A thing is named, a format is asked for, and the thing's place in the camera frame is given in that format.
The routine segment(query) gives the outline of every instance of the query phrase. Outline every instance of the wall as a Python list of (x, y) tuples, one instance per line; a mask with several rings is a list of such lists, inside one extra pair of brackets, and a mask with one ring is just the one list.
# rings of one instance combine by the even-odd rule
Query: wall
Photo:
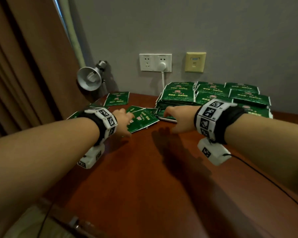
[[(271, 97), (273, 110), (298, 113), (298, 0), (74, 3), (94, 63), (110, 63), (120, 91), (158, 95), (161, 74), (141, 72), (139, 53), (172, 53), (167, 82), (248, 83)], [(194, 51), (207, 52), (203, 74), (184, 72)]]

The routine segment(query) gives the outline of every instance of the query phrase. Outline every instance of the double power outlet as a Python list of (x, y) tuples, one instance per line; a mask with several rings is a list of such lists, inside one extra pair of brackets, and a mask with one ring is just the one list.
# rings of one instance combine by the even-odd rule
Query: double power outlet
[(172, 54), (139, 54), (140, 70), (158, 72), (158, 65), (166, 64), (165, 72), (172, 70)]

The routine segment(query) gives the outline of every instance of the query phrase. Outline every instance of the black wrist strap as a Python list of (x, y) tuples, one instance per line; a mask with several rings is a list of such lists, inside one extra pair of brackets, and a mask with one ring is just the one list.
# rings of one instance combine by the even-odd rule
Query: black wrist strap
[(95, 124), (98, 126), (98, 129), (99, 129), (99, 138), (98, 138), (97, 142), (94, 145), (94, 146), (98, 146), (100, 144), (100, 141), (105, 137), (106, 127), (105, 127), (103, 121), (99, 117), (97, 117), (96, 115), (94, 115), (94, 114), (87, 114), (85, 112), (82, 112), (78, 116), (78, 118), (80, 118), (80, 117), (89, 118), (89, 119), (93, 120), (95, 122)]
[[(194, 125), (196, 127), (196, 119), (197, 115), (199, 113), (199, 110), (196, 112), (195, 117), (194, 117)], [(215, 129), (214, 129), (214, 135), (215, 135), (215, 140), (209, 140), (212, 143), (220, 143), (220, 144), (227, 144), (226, 141), (224, 140), (224, 134), (226, 128), (233, 124), (240, 116), (243, 114), (246, 114), (246, 110), (244, 108), (235, 106), (235, 107), (229, 107), (226, 110), (224, 110), (221, 114), (221, 116), (218, 118), (216, 121)]]

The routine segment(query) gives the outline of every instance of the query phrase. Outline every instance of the forearm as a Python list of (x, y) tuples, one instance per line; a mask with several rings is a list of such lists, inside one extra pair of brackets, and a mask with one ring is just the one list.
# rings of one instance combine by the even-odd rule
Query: forearm
[(298, 192), (298, 125), (251, 114), (228, 126), (225, 141)]
[(88, 118), (59, 121), (0, 139), (0, 220), (19, 214), (64, 176), (99, 137)]

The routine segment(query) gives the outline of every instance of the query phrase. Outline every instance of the reddish-brown tabletop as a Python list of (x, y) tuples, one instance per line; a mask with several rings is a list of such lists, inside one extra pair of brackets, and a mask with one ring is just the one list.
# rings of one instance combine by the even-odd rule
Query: reddish-brown tabletop
[[(109, 110), (153, 108), (156, 99), (130, 94), (128, 105)], [(109, 237), (298, 237), (298, 205), (240, 160), (213, 166), (197, 148), (202, 136), (170, 136), (174, 125), (107, 140), (92, 169), (75, 166), (63, 178), (56, 203)]]

